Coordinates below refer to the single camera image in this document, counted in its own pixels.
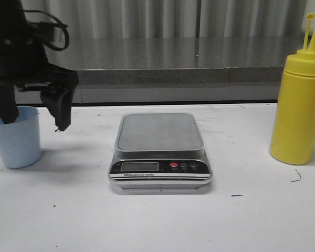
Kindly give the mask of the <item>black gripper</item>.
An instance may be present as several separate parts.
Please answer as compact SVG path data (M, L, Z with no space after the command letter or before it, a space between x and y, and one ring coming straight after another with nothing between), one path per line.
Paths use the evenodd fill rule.
M19 116L12 85L49 83L40 98L55 118L59 131L71 124L71 106L79 83L77 72L48 62L44 46L37 40L30 43L0 42L0 119L13 123Z

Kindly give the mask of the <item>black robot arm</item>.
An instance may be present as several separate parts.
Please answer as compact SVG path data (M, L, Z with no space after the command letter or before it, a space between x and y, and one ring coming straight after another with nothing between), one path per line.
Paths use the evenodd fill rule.
M67 25L54 15L53 22L29 22L27 12L20 1L0 1L0 119L13 123L19 115L15 88L38 91L58 130L65 131L79 79L76 71L49 63L45 48L69 46Z

